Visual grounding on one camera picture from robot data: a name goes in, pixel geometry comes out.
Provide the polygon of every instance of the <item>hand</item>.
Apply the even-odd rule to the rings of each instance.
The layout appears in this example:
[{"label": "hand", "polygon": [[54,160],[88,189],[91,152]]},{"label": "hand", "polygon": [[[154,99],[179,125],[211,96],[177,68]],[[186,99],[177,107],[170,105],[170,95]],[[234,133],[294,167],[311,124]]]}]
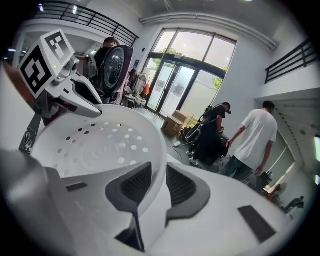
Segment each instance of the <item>hand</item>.
[{"label": "hand", "polygon": [[228,141],[226,142],[226,147],[228,147],[228,146],[229,146],[229,149],[230,149],[230,148],[231,148],[232,143],[233,143],[232,139],[228,140]]},{"label": "hand", "polygon": [[263,172],[264,168],[265,168],[265,166],[264,166],[263,164],[261,164],[261,165],[256,169],[255,174],[256,174],[256,175],[259,175],[260,173]]}]

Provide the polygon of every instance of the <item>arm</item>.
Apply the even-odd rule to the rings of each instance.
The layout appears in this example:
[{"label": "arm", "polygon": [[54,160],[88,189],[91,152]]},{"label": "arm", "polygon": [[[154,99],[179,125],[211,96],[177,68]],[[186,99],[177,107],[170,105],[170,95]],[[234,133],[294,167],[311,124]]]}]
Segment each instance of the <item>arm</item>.
[{"label": "arm", "polygon": [[232,143],[246,130],[246,127],[241,125],[241,127],[236,131],[236,133],[233,135],[232,139],[230,139],[227,142],[227,146],[229,145],[229,148],[231,148]]},{"label": "arm", "polygon": [[221,125],[222,125],[222,116],[221,115],[218,115],[216,117],[216,126],[217,126],[217,132],[218,133],[221,133]]},{"label": "arm", "polygon": [[265,147],[265,153],[264,153],[264,158],[263,158],[263,161],[261,163],[261,165],[256,169],[256,173],[257,174],[260,174],[263,170],[264,170],[264,167],[270,157],[270,153],[271,153],[271,149],[272,149],[272,146],[273,146],[273,142],[270,140],[266,147]]}]

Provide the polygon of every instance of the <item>black railing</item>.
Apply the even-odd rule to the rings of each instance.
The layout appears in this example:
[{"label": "black railing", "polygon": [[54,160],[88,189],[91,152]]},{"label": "black railing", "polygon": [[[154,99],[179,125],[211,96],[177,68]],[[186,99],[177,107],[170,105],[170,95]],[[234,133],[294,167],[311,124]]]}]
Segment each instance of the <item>black railing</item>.
[{"label": "black railing", "polygon": [[61,1],[46,1],[40,4],[34,19],[54,19],[81,24],[133,46],[138,36],[118,22],[88,8]]},{"label": "black railing", "polygon": [[310,40],[307,39],[265,70],[265,84],[294,70],[306,68],[307,65],[317,60],[319,56]]}]

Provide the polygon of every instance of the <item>glass door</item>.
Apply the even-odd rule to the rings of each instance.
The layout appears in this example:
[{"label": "glass door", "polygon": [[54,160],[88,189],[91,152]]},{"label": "glass door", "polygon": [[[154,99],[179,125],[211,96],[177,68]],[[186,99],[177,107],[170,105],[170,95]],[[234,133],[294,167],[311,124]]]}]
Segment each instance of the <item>glass door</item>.
[{"label": "glass door", "polygon": [[177,75],[171,86],[168,86],[168,94],[165,97],[164,103],[159,112],[164,118],[175,112],[195,73],[194,69],[185,66],[177,66],[176,69]]},{"label": "glass door", "polygon": [[147,108],[151,111],[155,112],[157,110],[163,97],[164,90],[168,86],[168,82],[172,77],[176,66],[177,65],[175,63],[165,62],[161,67],[160,74],[155,83],[153,83],[153,90],[147,104]]}]

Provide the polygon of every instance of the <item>ceiling light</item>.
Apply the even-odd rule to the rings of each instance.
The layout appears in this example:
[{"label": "ceiling light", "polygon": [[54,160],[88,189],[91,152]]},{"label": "ceiling light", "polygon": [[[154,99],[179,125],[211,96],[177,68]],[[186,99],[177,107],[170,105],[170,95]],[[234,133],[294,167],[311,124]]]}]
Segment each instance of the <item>ceiling light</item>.
[{"label": "ceiling light", "polygon": [[44,11],[44,8],[43,8],[43,6],[42,6],[42,4],[41,4],[41,3],[39,3],[39,9],[40,9],[40,11],[41,11],[41,12],[43,12],[43,11]]},{"label": "ceiling light", "polygon": [[319,185],[320,184],[320,176],[316,175],[314,181],[315,181],[315,184]]},{"label": "ceiling light", "polygon": [[77,6],[74,6],[74,7],[73,7],[73,12],[72,12],[72,13],[73,13],[73,14],[76,14],[76,13],[77,13],[77,9],[78,9],[78,7],[77,7]]},{"label": "ceiling light", "polygon": [[320,162],[320,137],[316,135],[314,137],[315,157]]}]

